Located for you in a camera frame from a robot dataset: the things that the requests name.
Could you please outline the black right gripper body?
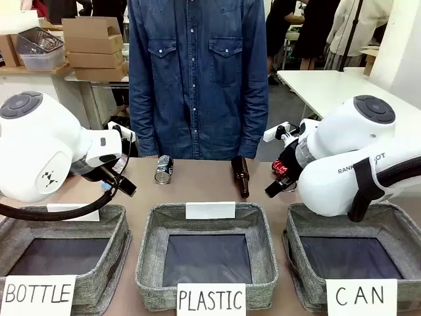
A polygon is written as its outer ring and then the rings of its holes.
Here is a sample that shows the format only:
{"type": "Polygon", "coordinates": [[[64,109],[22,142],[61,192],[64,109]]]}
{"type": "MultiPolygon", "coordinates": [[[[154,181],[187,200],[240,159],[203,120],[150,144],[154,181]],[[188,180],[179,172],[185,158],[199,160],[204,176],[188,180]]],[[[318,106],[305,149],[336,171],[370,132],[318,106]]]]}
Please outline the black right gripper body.
{"type": "Polygon", "coordinates": [[[283,184],[295,183],[303,171],[295,156],[296,147],[297,144],[289,144],[278,157],[280,163],[286,168],[282,179],[283,184]]]}

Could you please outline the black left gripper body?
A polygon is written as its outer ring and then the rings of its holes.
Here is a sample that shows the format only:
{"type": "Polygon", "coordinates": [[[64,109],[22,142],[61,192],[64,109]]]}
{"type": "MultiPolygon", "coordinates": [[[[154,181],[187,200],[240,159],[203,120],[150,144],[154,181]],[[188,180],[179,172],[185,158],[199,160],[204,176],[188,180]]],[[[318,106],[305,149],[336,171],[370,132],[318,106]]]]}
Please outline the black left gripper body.
{"type": "Polygon", "coordinates": [[[90,182],[105,182],[113,187],[116,184],[118,173],[112,168],[117,164],[118,159],[114,159],[99,167],[91,167],[83,164],[78,168],[78,175],[90,182]]]}

